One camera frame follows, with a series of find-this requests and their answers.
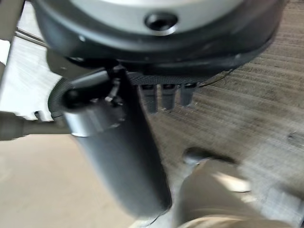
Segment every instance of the striped carpet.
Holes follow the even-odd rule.
[[[264,54],[198,90],[191,107],[177,103],[171,113],[149,117],[173,194],[185,176],[182,152],[200,146],[241,163],[263,211],[273,189],[304,195],[303,98],[304,1],[291,0],[276,41]],[[151,227],[170,227],[170,216]]]

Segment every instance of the black cable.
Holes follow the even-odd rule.
[[[151,226],[154,222],[156,222],[157,220],[158,220],[158,218],[160,217],[160,215],[159,216],[157,216],[149,225],[147,225],[146,227],[149,227],[149,226]]]
[[[199,86],[199,88],[202,88],[202,87],[205,87],[205,86],[209,86],[209,85],[211,85],[211,84],[213,84],[213,83],[216,83],[216,82],[218,82],[218,81],[224,79],[225,77],[231,75],[231,73],[233,73],[235,70],[236,70],[236,68],[231,69],[231,70],[228,71],[226,74],[224,74],[222,77],[219,77],[219,78],[217,78],[215,81],[212,81],[212,82],[210,82],[210,83],[207,83],[207,84],[201,83],[200,86]]]
[[[66,93],[66,91],[73,88],[73,85],[65,79],[64,77],[61,78],[57,84],[54,86],[52,92],[50,93],[47,101],[47,107],[51,112],[52,118],[60,118],[62,116],[60,107],[61,107],[61,100],[62,96]]]

